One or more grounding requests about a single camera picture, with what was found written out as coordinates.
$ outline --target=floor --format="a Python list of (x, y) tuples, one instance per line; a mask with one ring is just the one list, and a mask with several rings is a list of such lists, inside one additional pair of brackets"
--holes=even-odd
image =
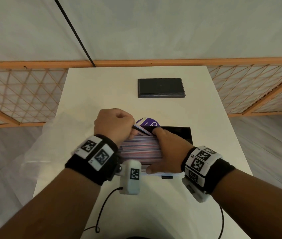
[[(282, 116), (231, 118), (255, 177), (282, 188)], [(31, 198), (36, 181), (21, 177), (24, 154), (41, 127), (0, 128), (0, 227)]]

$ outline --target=person's left arm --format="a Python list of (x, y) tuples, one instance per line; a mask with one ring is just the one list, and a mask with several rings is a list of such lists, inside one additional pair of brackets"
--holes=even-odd
[[(118, 147), (135, 130), (133, 116), (120, 109), (101, 110), (95, 134), (110, 138)], [(64, 169), (46, 188), (2, 228), (2, 238), (80, 238), (100, 192), (100, 185), (76, 171)]]

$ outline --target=wire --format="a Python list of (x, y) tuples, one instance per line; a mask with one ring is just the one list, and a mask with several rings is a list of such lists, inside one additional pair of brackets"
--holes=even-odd
[(64, 15), (64, 17), (65, 17), (67, 23), (69, 24), (71, 30), (73, 31), (73, 33), (74, 33), (74, 35), (76, 36), (78, 42), (80, 43), (81, 47), (83, 48), (83, 51), (85, 52), (85, 54), (87, 55), (88, 59), (90, 60), (92, 66), (93, 66), (93, 67), (96, 67), (95, 63), (92, 61), (92, 59), (91, 59), (91, 57), (89, 56), (87, 50), (85, 49), (83, 43), (81, 42), (81, 40), (80, 40), (80, 38), (79, 38), (79, 36), (78, 36), (78, 34), (77, 34), (75, 28), (73, 27), (73, 25), (71, 24), (69, 18), (67, 17), (67, 14), (66, 14), (66, 12), (64, 11), (63, 7), (61, 6), (61, 4), (59, 3), (58, 0), (54, 0), (54, 1), (55, 1), (55, 3), (57, 4), (57, 6), (59, 7), (61, 13)]
[(107, 198), (105, 199), (105, 201), (103, 202), (103, 205), (102, 205), (101, 210), (100, 210), (100, 212), (99, 212), (99, 216), (98, 216), (96, 225), (93, 226), (93, 227), (88, 227), (88, 228), (84, 229), (83, 231), (87, 231), (87, 230), (89, 230), (89, 229), (95, 228), (95, 232), (96, 232), (96, 233), (99, 233), (99, 232), (100, 232), (100, 228), (98, 227), (98, 223), (99, 223), (99, 219), (100, 219), (100, 216), (101, 216), (101, 213), (102, 213), (102, 210), (103, 210), (104, 205), (106, 204), (106, 202), (107, 202), (107, 200), (109, 199), (109, 197), (110, 197), (115, 191), (117, 191), (117, 190), (122, 190), (122, 189), (123, 189), (123, 187), (116, 188), (116, 189), (114, 189), (114, 190), (108, 195), (108, 197), (107, 197)]
[(223, 230), (224, 230), (224, 213), (223, 213), (223, 209), (222, 209), (222, 207), (220, 206), (220, 209), (221, 209), (221, 213), (222, 213), (222, 229), (221, 229), (221, 233), (220, 233), (220, 235), (219, 235), (219, 237), (218, 237), (218, 239), (220, 239), (221, 237), (222, 237), (222, 234), (223, 234)]

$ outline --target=person's right arm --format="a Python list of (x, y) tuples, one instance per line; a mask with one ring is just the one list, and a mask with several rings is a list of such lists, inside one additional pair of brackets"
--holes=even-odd
[[(180, 173), (193, 145), (162, 128), (153, 133), (163, 161), (149, 166), (147, 173)], [(235, 169), (219, 181), (211, 196), (249, 237), (282, 238), (282, 189)]]

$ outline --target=tabletop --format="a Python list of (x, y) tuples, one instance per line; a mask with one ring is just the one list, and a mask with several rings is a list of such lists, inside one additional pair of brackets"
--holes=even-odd
[[(139, 99), (140, 78), (181, 78), (186, 96)], [(194, 145), (212, 148), (251, 174), (206, 66), (70, 68), (56, 117), (66, 113), (91, 123), (104, 108), (121, 108), (135, 120), (150, 117), (162, 126), (189, 126)], [(82, 112), (88, 113), (89, 119), (81, 118)], [(85, 136), (92, 135), (92, 131), (88, 130)], [(34, 195), (59, 170), (42, 168), (40, 173), (45, 176), (38, 180)], [(114, 193), (103, 209), (100, 233), (88, 230), (82, 238), (217, 238), (222, 226), (219, 206), (213, 198), (198, 203), (182, 184), (182, 177), (163, 180), (142, 176), (139, 195)], [(103, 201), (119, 187), (119, 179), (115, 176), (104, 183), (87, 226), (95, 225)], [(226, 213), (224, 217), (222, 238), (249, 238)]]

